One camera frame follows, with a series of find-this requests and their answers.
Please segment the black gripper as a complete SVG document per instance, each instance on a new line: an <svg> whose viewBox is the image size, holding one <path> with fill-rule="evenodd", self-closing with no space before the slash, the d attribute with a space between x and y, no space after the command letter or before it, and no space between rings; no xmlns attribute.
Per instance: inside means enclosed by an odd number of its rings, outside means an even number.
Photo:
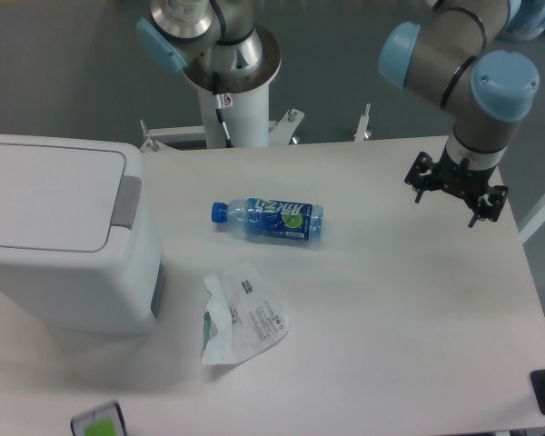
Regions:
<svg viewBox="0 0 545 436"><path fill-rule="evenodd" d="M404 178L415 192L414 202L419 203L425 192L442 190L466 200L473 215L468 223L472 228L477 221L496 223L507 201L509 187L489 186L496 166L485 170L471 168L471 160L463 158L456 163L446 151L435 163L425 152L420 152Z"/></svg>

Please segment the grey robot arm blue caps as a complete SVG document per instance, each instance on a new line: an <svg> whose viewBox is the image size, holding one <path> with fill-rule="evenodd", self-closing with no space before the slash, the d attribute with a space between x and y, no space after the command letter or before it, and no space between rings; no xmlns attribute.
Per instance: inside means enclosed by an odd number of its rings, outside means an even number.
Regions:
<svg viewBox="0 0 545 436"><path fill-rule="evenodd" d="M398 25L378 60L380 74L454 117L439 160L420 154L406 176L416 193L463 200L475 220L497 221L508 190L489 180L531 109L540 82L534 63L488 51L519 10L516 1L439 1L430 25ZM137 36L163 68L197 90L211 148L273 144L269 86L281 65L275 37L251 1L154 1Z"/></svg>

